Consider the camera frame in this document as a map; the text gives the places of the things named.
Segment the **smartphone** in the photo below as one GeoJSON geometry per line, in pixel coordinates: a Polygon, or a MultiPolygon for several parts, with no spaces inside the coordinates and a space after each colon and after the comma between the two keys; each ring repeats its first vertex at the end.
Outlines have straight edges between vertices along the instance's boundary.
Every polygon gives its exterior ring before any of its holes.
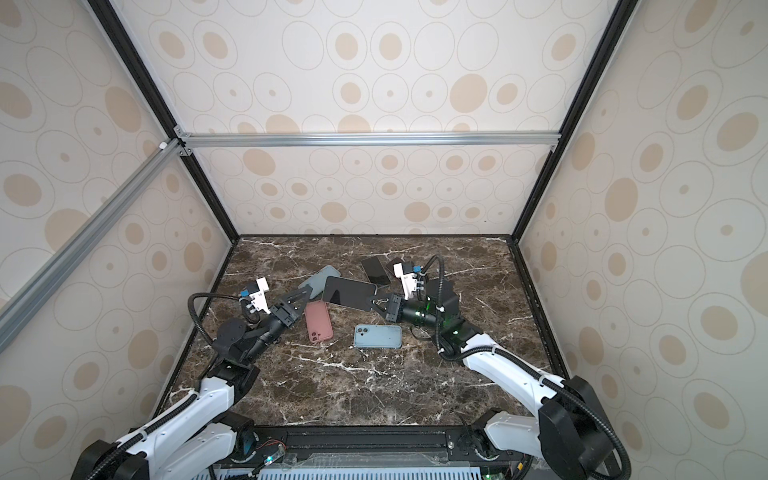
{"type": "Polygon", "coordinates": [[[325,302],[318,300],[307,303],[304,315],[306,315],[306,331],[310,335],[310,342],[318,343],[333,338],[331,317],[328,315],[325,302]]]}
{"type": "Polygon", "coordinates": [[[373,283],[329,276],[323,291],[323,302],[370,312],[372,307],[368,298],[374,295],[376,295],[376,285],[373,283]]]}
{"type": "Polygon", "coordinates": [[[366,271],[368,280],[376,286],[387,286],[390,283],[386,270],[378,257],[368,257],[361,262],[362,269],[366,271]]]}
{"type": "Polygon", "coordinates": [[[304,280],[299,288],[309,285],[312,287],[312,293],[310,299],[315,298],[323,292],[323,288],[326,285],[326,280],[329,276],[341,276],[341,273],[330,265],[325,265],[319,272],[312,275],[310,278],[304,280]]]}
{"type": "Polygon", "coordinates": [[[357,325],[354,345],[361,349],[398,349],[402,329],[397,325],[357,325]]]}
{"type": "Polygon", "coordinates": [[[384,266],[384,268],[386,268],[386,271],[389,272],[389,275],[392,275],[392,278],[396,278],[395,265],[397,265],[398,263],[402,263],[402,258],[400,257],[393,258],[389,262],[387,262],[387,264],[384,266]]]}

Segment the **black phone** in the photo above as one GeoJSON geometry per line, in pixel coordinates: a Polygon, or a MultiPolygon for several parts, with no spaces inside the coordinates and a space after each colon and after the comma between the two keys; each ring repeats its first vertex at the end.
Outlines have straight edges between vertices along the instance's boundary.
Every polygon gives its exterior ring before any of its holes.
{"type": "Polygon", "coordinates": [[[392,275],[392,278],[395,278],[395,265],[398,263],[402,263],[402,258],[395,257],[391,259],[387,264],[384,266],[386,268],[386,271],[389,272],[390,275],[392,275]]]}
{"type": "Polygon", "coordinates": [[[363,259],[360,263],[362,264],[362,269],[366,271],[370,283],[377,286],[389,285],[389,277],[378,257],[368,257],[363,259]]]}
{"type": "Polygon", "coordinates": [[[323,302],[370,312],[371,303],[368,298],[374,295],[376,295],[376,285],[373,283],[329,276],[323,291],[323,302]]]}

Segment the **light blue phone case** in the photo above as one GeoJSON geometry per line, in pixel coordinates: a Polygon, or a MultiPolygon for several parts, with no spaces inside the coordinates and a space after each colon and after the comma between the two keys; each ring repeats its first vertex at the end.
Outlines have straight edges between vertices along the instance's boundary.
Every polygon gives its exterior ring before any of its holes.
{"type": "Polygon", "coordinates": [[[299,288],[302,288],[305,285],[311,286],[312,295],[310,295],[310,299],[315,298],[326,288],[326,280],[328,280],[329,276],[341,276],[341,273],[332,266],[325,265],[319,272],[304,280],[301,285],[299,285],[299,288]]]}
{"type": "Polygon", "coordinates": [[[355,346],[360,349],[398,349],[402,345],[402,329],[397,325],[363,325],[355,327],[355,346]]]}

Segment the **brown marble surface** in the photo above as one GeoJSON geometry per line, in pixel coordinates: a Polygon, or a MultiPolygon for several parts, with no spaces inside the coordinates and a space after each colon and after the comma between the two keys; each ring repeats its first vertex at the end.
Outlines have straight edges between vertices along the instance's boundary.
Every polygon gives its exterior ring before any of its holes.
{"type": "MultiPolygon", "coordinates": [[[[218,293],[237,295],[266,276],[272,304],[325,265],[342,276],[367,281],[360,260],[378,255],[382,264],[401,257],[423,265],[441,253],[445,271],[461,295],[466,319],[533,365],[548,369],[520,279],[502,238],[482,237],[248,237],[227,266],[218,293]]],[[[390,288],[402,292],[394,279],[390,288]]],[[[214,301],[204,318],[211,336],[239,306],[214,301]]],[[[334,336],[313,345],[301,319],[258,360],[261,374],[233,410],[257,425],[456,425],[498,407],[525,414],[499,387],[461,364],[442,361],[430,342],[402,331],[400,349],[357,349],[358,323],[383,324],[375,313],[329,305],[334,336]]],[[[417,335],[426,336],[415,329],[417,335]]],[[[188,388],[212,355],[197,336],[172,392],[188,388]]]]}

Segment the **wall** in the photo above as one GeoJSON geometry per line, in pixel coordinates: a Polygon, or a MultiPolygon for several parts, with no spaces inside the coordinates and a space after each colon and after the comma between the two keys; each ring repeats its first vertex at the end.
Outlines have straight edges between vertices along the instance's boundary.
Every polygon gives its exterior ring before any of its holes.
{"type": "Polygon", "coordinates": [[[507,233],[548,145],[197,149],[240,233],[507,233]]]}
{"type": "Polygon", "coordinates": [[[165,138],[76,2],[0,3],[0,307],[165,138]]]}
{"type": "Polygon", "coordinates": [[[634,478],[765,478],[768,4],[645,2],[522,247],[634,478]]]}
{"type": "Polygon", "coordinates": [[[187,297],[230,245],[182,172],[171,161],[0,354],[3,480],[69,478],[86,446],[150,418],[192,327],[187,297]]]}
{"type": "Polygon", "coordinates": [[[557,130],[614,3],[115,2],[197,133],[557,130]]]}

